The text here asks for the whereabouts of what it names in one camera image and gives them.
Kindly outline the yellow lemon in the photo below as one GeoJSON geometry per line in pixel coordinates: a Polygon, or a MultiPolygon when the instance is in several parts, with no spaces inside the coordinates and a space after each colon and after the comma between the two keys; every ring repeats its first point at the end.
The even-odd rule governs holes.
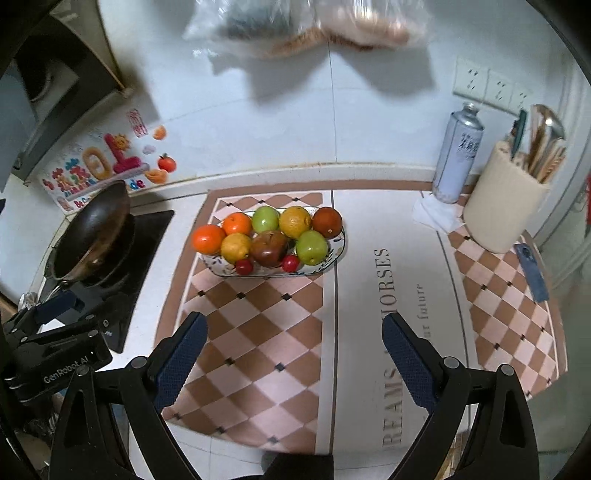
{"type": "Polygon", "coordinates": [[[232,233],[226,236],[221,243],[221,257],[231,265],[236,261],[249,257],[252,239],[242,233],[232,233]]]}

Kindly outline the white spray can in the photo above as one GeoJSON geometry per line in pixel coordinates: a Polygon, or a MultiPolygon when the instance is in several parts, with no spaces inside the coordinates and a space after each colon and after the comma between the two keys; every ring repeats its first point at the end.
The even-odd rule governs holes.
{"type": "Polygon", "coordinates": [[[450,115],[432,188],[441,202],[453,204],[461,196],[484,134],[478,112],[474,103],[465,102],[450,115]]]}

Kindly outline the range hood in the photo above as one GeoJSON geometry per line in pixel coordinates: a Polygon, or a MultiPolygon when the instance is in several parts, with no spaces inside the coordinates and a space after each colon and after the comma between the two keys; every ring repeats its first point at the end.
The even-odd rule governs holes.
{"type": "Polygon", "coordinates": [[[1,3],[1,185],[125,86],[97,1],[1,3]]]}

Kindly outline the white wall socket strip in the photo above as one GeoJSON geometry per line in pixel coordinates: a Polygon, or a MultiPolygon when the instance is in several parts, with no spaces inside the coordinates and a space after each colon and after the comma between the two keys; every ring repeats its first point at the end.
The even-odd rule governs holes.
{"type": "Polygon", "coordinates": [[[528,111],[533,100],[532,92],[525,86],[463,57],[456,60],[452,92],[515,115],[528,111]]]}

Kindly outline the blue sponge cloth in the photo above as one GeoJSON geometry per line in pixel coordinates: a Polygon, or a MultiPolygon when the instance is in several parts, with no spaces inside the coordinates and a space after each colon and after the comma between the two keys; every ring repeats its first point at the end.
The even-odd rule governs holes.
{"type": "Polygon", "coordinates": [[[526,243],[516,243],[514,249],[531,290],[533,300],[536,303],[548,301],[550,295],[536,249],[526,243]]]}

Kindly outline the white paper towel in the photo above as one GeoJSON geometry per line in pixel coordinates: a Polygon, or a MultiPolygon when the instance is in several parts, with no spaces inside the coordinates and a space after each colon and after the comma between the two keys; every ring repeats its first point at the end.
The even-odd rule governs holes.
{"type": "Polygon", "coordinates": [[[433,194],[416,201],[412,217],[415,222],[444,234],[456,231],[464,224],[459,205],[441,202],[433,194]]]}

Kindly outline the black frying pan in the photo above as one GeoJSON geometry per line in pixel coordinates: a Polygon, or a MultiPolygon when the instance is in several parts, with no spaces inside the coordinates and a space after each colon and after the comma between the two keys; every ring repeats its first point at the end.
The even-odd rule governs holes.
{"type": "Polygon", "coordinates": [[[130,211],[126,184],[117,180],[102,189],[70,222],[54,248],[55,291],[94,273],[124,226],[130,211]]]}

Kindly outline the floral ceramic oval plate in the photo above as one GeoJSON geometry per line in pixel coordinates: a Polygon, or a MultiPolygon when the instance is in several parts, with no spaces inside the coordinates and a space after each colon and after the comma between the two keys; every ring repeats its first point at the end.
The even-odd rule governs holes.
{"type": "MultiPolygon", "coordinates": [[[[276,208],[276,207],[273,207],[273,208],[276,209],[276,211],[279,212],[280,214],[283,213],[283,211],[287,209],[287,208],[276,208]]],[[[322,207],[304,207],[304,209],[307,210],[308,213],[310,213],[311,219],[312,219],[312,216],[314,216],[315,211],[317,211],[320,208],[322,208],[322,207]]],[[[243,213],[245,213],[246,215],[249,215],[249,217],[251,218],[254,211],[255,210],[249,211],[249,212],[243,212],[243,213]]],[[[214,219],[214,220],[212,220],[211,223],[208,223],[208,224],[217,225],[217,226],[221,227],[222,221],[224,221],[224,218],[228,215],[225,215],[224,217],[222,217],[220,219],[214,219]]],[[[252,234],[249,237],[253,240],[256,238],[257,235],[258,234],[256,232],[254,232],[252,229],[252,234]]],[[[249,258],[249,260],[252,261],[253,272],[252,272],[252,274],[247,275],[247,276],[276,277],[276,276],[287,276],[287,275],[315,275],[315,274],[321,273],[322,271],[325,271],[329,267],[331,267],[332,264],[334,264],[335,261],[337,261],[339,259],[339,257],[342,256],[342,253],[345,251],[346,233],[345,233],[345,227],[344,227],[343,220],[342,220],[341,233],[339,233],[339,235],[335,238],[325,239],[325,240],[327,240],[327,242],[328,242],[328,247],[329,247],[328,255],[327,255],[327,257],[325,257],[325,260],[322,261],[322,263],[320,263],[318,265],[308,266],[308,265],[304,265],[304,263],[301,263],[300,268],[297,269],[297,272],[287,273],[287,272],[283,271],[283,268],[281,268],[281,263],[280,263],[280,266],[278,266],[276,268],[266,268],[266,267],[260,266],[259,263],[256,263],[256,261],[252,260],[252,258],[250,258],[250,255],[249,255],[249,257],[247,257],[247,258],[249,258]]],[[[297,243],[297,240],[290,239],[290,249],[288,249],[287,255],[290,255],[290,254],[297,255],[296,243],[297,243]]],[[[229,264],[228,262],[226,262],[224,260],[224,258],[221,257],[220,251],[217,255],[214,255],[214,256],[206,256],[206,255],[202,255],[200,253],[198,253],[198,254],[200,255],[200,258],[202,259],[202,261],[204,261],[205,266],[207,266],[207,268],[209,270],[211,270],[211,272],[214,273],[215,275],[221,276],[221,277],[228,277],[228,278],[241,276],[241,275],[238,275],[235,273],[235,266],[234,265],[229,264]]]]}

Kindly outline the black induction cooktop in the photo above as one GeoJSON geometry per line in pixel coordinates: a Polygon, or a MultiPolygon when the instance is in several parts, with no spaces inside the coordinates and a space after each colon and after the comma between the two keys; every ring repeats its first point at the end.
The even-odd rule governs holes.
{"type": "Polygon", "coordinates": [[[103,263],[70,286],[76,304],[57,320],[69,325],[96,319],[109,349],[121,353],[138,295],[173,216],[171,210],[128,214],[103,263]]]}

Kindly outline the large yellow orange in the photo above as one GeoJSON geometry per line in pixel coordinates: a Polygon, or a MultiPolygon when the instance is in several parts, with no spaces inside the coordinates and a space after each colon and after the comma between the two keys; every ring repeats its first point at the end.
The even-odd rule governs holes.
{"type": "Polygon", "coordinates": [[[311,215],[304,207],[291,206],[280,214],[280,231],[288,238],[297,240],[311,229],[311,215]]]}

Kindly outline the colourful wall sticker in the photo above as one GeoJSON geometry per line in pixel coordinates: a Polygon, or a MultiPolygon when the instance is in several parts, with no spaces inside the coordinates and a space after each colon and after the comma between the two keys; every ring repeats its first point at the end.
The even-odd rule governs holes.
{"type": "Polygon", "coordinates": [[[60,148],[37,180],[63,213],[82,209],[99,191],[121,181],[129,193],[170,183],[178,177],[169,135],[138,108],[115,112],[60,148]]]}

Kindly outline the cream utensil holder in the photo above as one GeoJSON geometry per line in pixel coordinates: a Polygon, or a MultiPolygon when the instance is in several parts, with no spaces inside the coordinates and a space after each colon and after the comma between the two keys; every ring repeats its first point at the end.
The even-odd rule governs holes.
{"type": "Polygon", "coordinates": [[[498,141],[463,210],[472,238],[493,253],[509,251],[550,191],[511,160],[508,142],[498,141]]]}

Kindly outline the utensils in holder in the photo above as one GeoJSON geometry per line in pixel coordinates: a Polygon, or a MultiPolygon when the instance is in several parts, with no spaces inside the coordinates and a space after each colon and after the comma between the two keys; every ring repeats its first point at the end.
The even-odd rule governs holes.
{"type": "Polygon", "coordinates": [[[530,114],[521,110],[509,134],[510,161],[540,184],[548,184],[566,158],[565,129],[556,114],[547,106],[535,104],[530,114]],[[530,119],[530,149],[521,152],[530,119]]]}

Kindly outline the red apple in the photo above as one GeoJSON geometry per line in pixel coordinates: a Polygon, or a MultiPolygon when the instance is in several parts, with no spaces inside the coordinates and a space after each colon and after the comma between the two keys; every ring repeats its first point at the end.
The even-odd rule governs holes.
{"type": "Polygon", "coordinates": [[[252,260],[266,268],[276,268],[290,249],[290,239],[283,232],[266,231],[252,240],[249,255],[252,260]]]}

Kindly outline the green apple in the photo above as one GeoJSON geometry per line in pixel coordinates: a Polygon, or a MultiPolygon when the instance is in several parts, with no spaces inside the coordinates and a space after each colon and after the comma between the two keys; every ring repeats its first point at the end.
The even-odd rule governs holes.
{"type": "Polygon", "coordinates": [[[301,263],[308,266],[315,266],[325,260],[328,255],[328,242],[321,233],[315,230],[308,230],[301,234],[295,243],[295,252],[301,263]]]}
{"type": "Polygon", "coordinates": [[[270,206],[260,206],[252,215],[252,229],[257,234],[276,231],[280,225],[280,213],[270,206]]]}

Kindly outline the dark orange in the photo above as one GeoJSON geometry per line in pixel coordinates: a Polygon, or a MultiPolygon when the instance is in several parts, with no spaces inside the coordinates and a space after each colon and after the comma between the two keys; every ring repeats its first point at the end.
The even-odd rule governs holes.
{"type": "Polygon", "coordinates": [[[332,207],[322,207],[312,216],[311,228],[326,239],[335,238],[342,231],[342,216],[332,207]]]}

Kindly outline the small orange tangerine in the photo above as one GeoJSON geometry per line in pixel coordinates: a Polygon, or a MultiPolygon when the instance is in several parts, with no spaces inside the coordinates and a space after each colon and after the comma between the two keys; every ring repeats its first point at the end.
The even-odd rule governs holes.
{"type": "Polygon", "coordinates": [[[224,218],[221,228],[226,235],[240,233],[250,236],[252,234],[252,218],[243,212],[231,213],[224,218]]]}

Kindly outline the checkered brown kitchen mat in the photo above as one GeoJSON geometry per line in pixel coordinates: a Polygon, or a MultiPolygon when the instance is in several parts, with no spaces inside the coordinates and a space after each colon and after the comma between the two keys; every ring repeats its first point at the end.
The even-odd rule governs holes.
{"type": "Polygon", "coordinates": [[[322,272],[219,275],[186,248],[158,324],[167,336],[193,311],[208,339],[164,417],[260,449],[361,453],[410,446],[427,411],[415,404],[382,340],[398,312],[444,356],[470,368],[512,366],[533,397],[564,370],[547,302],[536,302],[514,251],[495,254],[465,228],[435,232],[413,217],[417,190],[325,190],[209,198],[200,221],[259,206],[332,207],[345,232],[322,272]]]}

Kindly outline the plastic bag hanging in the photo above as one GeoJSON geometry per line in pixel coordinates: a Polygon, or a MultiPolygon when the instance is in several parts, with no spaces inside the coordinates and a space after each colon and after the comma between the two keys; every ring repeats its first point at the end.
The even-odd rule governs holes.
{"type": "Polygon", "coordinates": [[[414,48],[430,21],[423,1],[197,1],[183,38],[211,56],[276,59],[322,43],[414,48]]]}

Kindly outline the red cherry tomato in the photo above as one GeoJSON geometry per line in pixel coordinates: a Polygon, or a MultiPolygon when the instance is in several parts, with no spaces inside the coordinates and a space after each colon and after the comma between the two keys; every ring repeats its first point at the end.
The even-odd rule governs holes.
{"type": "Polygon", "coordinates": [[[297,269],[300,268],[301,261],[297,257],[297,255],[290,254],[283,258],[283,262],[281,263],[281,268],[283,268],[284,272],[287,273],[294,273],[297,272],[297,269]]]}
{"type": "Polygon", "coordinates": [[[238,275],[246,276],[253,272],[253,264],[249,258],[239,259],[235,262],[235,273],[238,275]]]}

